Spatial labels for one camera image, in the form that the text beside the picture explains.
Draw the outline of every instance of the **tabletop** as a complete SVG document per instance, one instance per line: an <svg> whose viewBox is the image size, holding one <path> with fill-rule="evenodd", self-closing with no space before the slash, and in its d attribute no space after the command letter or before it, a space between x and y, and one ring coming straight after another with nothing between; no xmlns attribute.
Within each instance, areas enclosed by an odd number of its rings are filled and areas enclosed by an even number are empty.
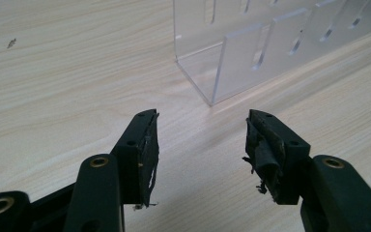
<svg viewBox="0 0 371 232"><path fill-rule="evenodd" d="M303 231L300 206L260 194L249 109L350 162L371 187L371 35L209 107L176 64L169 0L0 1L0 191L31 201L75 182L132 116L156 108L148 209L127 231Z"/></svg>

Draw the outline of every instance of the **dark mark on table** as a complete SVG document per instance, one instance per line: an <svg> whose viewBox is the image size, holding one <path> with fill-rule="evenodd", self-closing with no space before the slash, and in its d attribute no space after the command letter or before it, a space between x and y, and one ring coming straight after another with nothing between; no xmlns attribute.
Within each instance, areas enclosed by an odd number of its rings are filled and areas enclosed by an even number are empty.
<svg viewBox="0 0 371 232"><path fill-rule="evenodd" d="M9 42L7 49L8 49L8 48L11 48L11 47L14 45L14 43L16 43L16 39L13 39L13 40L11 40L11 41Z"/></svg>

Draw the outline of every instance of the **transparent plastic container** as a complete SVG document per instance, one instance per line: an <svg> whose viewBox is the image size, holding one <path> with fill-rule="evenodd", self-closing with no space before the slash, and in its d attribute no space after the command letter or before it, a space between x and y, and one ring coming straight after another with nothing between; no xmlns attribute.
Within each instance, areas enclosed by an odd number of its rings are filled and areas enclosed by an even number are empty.
<svg viewBox="0 0 371 232"><path fill-rule="evenodd" d="M371 0L174 0L179 66L209 105L371 33Z"/></svg>

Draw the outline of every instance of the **wooden table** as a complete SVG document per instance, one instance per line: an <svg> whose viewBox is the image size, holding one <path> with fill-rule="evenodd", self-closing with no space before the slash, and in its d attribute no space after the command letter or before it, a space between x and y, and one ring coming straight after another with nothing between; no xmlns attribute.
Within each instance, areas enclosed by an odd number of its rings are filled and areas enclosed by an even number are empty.
<svg viewBox="0 0 371 232"><path fill-rule="evenodd" d="M208 107L176 65L172 11L169 0L0 1L0 191L35 201L74 182L149 108L158 205L127 206L127 231L303 231L300 207L260 194L242 160L250 108L371 187L371 36Z"/></svg>

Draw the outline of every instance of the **light wood surface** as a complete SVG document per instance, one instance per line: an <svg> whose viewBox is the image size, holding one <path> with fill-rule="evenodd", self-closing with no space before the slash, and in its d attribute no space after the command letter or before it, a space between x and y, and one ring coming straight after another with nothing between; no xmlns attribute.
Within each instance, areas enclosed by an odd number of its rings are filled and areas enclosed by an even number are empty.
<svg viewBox="0 0 371 232"><path fill-rule="evenodd" d="M242 160L250 108L371 187L371 36L208 107L176 65L171 1L0 1L0 191L35 201L74 182L149 108L158 205L127 206L127 231L303 231L300 207L258 193Z"/></svg>

